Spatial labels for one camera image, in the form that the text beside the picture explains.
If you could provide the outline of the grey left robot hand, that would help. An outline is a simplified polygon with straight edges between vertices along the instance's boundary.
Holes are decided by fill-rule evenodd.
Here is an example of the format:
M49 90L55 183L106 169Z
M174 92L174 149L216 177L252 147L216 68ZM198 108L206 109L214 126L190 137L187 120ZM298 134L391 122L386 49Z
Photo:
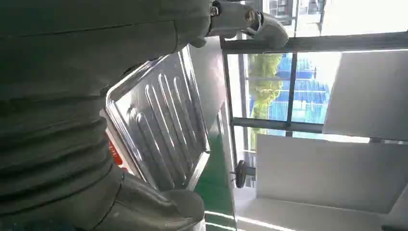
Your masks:
M3 0L0 228L190 231L210 155L188 46L272 15L230 0Z

